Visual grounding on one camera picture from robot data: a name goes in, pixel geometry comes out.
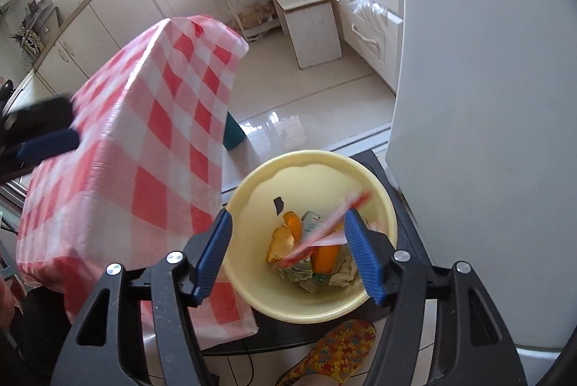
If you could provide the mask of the white tissue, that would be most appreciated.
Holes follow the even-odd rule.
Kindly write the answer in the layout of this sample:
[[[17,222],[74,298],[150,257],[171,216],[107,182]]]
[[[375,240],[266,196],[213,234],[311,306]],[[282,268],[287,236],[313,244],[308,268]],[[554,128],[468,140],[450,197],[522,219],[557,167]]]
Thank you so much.
[[[346,288],[355,280],[358,274],[357,265],[350,254],[342,258],[338,267],[329,278],[329,286]]]

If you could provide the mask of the curled orange peel strip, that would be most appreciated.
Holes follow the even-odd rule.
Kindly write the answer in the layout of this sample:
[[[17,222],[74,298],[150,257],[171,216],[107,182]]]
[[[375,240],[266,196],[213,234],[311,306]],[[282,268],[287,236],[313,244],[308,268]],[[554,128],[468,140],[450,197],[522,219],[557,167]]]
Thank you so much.
[[[302,237],[302,223],[294,211],[283,214],[283,223],[273,231],[267,253],[267,262],[276,263],[283,259]]]

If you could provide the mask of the white step stool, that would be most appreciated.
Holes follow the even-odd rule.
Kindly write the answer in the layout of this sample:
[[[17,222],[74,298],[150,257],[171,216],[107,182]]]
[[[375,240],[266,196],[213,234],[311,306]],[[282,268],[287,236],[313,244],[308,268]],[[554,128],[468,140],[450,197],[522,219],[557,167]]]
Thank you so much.
[[[342,57],[331,0],[272,0],[300,69]]]

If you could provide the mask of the colourful knitted slipper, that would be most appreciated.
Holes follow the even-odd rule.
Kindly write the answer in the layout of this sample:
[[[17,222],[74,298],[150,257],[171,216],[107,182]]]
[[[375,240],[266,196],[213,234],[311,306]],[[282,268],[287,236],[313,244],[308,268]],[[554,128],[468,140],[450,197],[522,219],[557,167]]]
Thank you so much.
[[[375,326],[368,321],[344,321],[283,373],[276,385],[343,385],[365,363],[375,338]]]

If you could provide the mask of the red white wrapper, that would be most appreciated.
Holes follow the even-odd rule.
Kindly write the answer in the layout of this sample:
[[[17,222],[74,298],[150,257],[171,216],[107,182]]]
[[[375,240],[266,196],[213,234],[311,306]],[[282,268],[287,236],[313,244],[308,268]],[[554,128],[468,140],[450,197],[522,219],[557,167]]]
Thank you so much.
[[[364,205],[372,198],[370,190],[361,190],[359,193],[354,193],[348,197],[340,207],[327,217],[309,236],[304,237],[287,255],[279,260],[277,266],[279,268],[290,267],[294,262],[303,259],[315,247],[325,245],[336,245],[339,242],[345,242],[346,238],[342,232],[337,236],[336,227],[344,221],[347,211],[357,209]]]

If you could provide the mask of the yellow trash bucket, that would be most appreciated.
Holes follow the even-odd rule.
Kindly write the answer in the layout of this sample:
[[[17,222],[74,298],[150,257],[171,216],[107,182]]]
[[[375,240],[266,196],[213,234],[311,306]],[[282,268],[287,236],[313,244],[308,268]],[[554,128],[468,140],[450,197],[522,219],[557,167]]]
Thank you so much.
[[[317,324],[342,317],[368,294],[344,236],[352,200],[369,229],[398,240],[391,199],[357,161],[302,150],[267,161],[226,205],[233,233],[224,270],[254,310],[277,321]]]

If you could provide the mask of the white refrigerator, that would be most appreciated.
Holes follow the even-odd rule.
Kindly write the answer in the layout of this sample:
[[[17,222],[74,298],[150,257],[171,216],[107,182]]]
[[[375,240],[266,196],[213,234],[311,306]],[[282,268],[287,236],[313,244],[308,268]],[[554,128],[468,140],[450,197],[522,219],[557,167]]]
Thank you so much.
[[[576,0],[405,0],[385,161],[432,263],[476,270],[514,343],[576,327]]]

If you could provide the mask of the long orange peel piece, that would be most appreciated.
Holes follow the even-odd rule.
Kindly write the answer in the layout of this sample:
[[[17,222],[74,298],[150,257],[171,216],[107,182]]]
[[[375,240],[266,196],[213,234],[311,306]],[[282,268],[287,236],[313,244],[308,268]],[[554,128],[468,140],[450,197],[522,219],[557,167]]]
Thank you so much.
[[[340,254],[339,245],[317,246],[311,253],[311,264],[314,274],[328,275]]]

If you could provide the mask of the teal table leg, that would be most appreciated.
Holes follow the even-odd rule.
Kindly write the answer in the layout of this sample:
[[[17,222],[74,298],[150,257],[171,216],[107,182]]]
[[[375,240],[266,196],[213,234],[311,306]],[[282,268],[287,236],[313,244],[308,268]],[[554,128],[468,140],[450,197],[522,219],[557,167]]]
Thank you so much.
[[[227,113],[223,145],[226,150],[236,149],[246,139],[246,133],[231,113]]]

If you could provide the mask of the red white checkered tablecloth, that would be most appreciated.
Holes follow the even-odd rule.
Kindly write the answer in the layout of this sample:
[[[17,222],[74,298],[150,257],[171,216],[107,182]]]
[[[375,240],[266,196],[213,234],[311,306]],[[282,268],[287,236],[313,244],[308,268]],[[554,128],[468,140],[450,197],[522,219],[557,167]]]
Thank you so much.
[[[73,96],[76,150],[32,173],[16,262],[74,320],[110,263],[150,267],[222,205],[225,121],[248,45],[209,16],[164,19]]]

